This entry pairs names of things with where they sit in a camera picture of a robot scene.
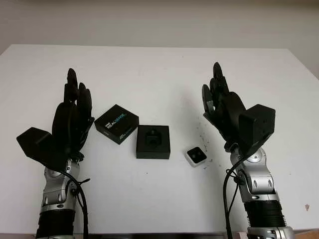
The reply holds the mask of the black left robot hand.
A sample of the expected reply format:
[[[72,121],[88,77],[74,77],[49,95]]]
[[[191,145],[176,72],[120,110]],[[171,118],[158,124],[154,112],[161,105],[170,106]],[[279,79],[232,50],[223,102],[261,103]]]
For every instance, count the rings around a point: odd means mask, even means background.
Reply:
[[[90,90],[82,82],[77,82],[76,72],[70,68],[64,85],[63,102],[55,112],[52,135],[56,148],[73,160],[81,162],[84,159],[80,150],[94,122],[91,112]]]

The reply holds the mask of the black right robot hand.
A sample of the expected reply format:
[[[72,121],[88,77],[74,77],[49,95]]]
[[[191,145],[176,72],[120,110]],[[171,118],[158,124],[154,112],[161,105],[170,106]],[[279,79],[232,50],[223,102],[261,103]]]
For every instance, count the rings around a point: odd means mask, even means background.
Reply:
[[[203,116],[214,125],[225,140],[225,151],[239,146],[239,115],[246,109],[235,93],[229,91],[218,62],[213,65],[213,78],[202,86]]]

